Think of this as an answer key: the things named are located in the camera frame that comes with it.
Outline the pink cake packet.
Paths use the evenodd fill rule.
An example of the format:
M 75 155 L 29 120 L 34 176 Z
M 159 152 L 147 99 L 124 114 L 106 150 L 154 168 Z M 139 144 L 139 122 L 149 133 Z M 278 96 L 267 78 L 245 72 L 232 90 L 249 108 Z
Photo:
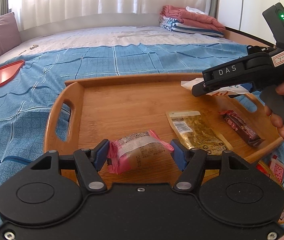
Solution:
M 160 139 L 153 130 L 127 135 L 110 142 L 107 155 L 108 171 L 112 174 L 122 174 L 173 151 L 174 148 Z

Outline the white snack packet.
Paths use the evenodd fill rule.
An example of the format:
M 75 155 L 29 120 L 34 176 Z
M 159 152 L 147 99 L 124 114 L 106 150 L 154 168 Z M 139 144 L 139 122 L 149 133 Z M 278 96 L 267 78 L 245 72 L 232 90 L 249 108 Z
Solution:
M 195 97 L 201 95 L 209 95 L 209 96 L 229 96 L 236 97 L 239 95 L 249 94 L 249 90 L 247 90 L 242 85 L 233 85 L 229 87 L 222 87 L 218 90 L 209 91 L 204 87 L 204 79 L 202 77 L 197 77 L 191 81 L 181 81 L 181 86 L 185 89 L 188 89 L 192 92 L 192 95 Z

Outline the small red square packet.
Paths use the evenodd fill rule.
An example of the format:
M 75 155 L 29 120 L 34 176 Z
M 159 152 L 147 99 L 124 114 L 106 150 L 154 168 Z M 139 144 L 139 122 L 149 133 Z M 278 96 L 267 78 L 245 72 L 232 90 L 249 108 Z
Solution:
M 277 155 L 272 155 L 269 161 L 269 168 L 277 181 L 282 184 L 284 181 L 284 164 L 279 160 Z

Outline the red snack bag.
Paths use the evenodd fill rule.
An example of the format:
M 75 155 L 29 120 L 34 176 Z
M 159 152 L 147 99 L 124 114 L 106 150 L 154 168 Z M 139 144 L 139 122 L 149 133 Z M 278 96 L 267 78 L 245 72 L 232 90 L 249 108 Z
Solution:
M 278 181 L 278 179 L 275 177 L 275 175 L 273 174 L 273 172 L 271 171 L 271 169 L 262 161 L 258 161 L 258 163 L 255 165 L 256 169 L 259 170 L 261 173 L 263 173 L 264 175 L 266 175 L 269 179 L 273 180 L 274 182 L 276 182 L 279 186 L 281 186 L 282 189 L 284 189 L 284 187 L 282 186 L 282 183 L 280 181 Z

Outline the gold snack packet in tray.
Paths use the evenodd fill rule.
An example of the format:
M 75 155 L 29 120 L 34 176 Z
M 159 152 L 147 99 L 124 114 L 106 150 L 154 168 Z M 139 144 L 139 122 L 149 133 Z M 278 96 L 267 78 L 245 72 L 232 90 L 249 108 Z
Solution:
M 210 155 L 233 149 L 221 133 L 207 125 L 199 111 L 167 112 L 166 116 L 179 141 L 188 149 L 200 148 Z

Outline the wooden serving tray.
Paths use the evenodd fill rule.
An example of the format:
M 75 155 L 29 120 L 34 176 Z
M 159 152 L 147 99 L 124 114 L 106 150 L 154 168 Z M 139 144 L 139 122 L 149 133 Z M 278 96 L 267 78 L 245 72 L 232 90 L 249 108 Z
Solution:
M 221 133 L 235 153 L 254 163 L 282 144 L 277 130 L 252 94 L 257 107 L 250 112 L 227 96 L 194 97 L 181 86 L 196 74 L 150 74 L 69 80 L 51 108 L 44 137 L 44 150 L 61 155 L 80 148 L 94 148 L 103 139 L 115 140 L 136 132 L 154 130 L 164 141 L 176 137 L 167 112 L 199 111 L 215 132 Z M 247 145 L 224 121 L 221 111 L 234 110 L 263 138 L 258 147 Z

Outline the dark red chocolate bar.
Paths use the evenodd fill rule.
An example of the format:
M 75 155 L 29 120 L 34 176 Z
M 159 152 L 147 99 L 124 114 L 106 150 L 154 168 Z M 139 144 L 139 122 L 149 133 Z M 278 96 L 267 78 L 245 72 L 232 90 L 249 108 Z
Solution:
M 258 147 L 264 142 L 258 133 L 252 129 L 234 110 L 219 112 L 224 121 L 241 137 L 246 144 Z

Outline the folded red and striped blankets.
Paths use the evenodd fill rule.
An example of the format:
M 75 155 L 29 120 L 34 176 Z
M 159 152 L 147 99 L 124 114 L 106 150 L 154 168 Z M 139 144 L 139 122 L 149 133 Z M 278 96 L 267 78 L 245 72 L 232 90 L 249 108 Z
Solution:
M 187 8 L 165 5 L 160 13 L 159 25 L 172 32 L 202 34 L 210 37 L 224 37 L 225 26 L 212 16 Z

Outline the blue checked bed sheet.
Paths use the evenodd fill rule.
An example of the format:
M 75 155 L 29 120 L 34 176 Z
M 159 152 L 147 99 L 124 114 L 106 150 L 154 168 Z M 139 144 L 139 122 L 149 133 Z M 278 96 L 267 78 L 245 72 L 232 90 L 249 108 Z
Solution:
M 21 55 L 24 66 L 12 81 L 0 87 L 0 185 L 43 153 L 47 118 L 65 81 L 200 73 L 246 54 L 245 45 L 217 40 L 202 44 L 49 49 Z

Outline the red plastic tray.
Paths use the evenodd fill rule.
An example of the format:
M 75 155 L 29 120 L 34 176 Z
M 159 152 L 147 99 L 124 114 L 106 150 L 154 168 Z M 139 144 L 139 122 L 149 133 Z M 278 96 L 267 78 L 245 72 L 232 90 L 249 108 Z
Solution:
M 0 87 L 13 80 L 24 64 L 24 60 L 18 60 L 0 67 Z

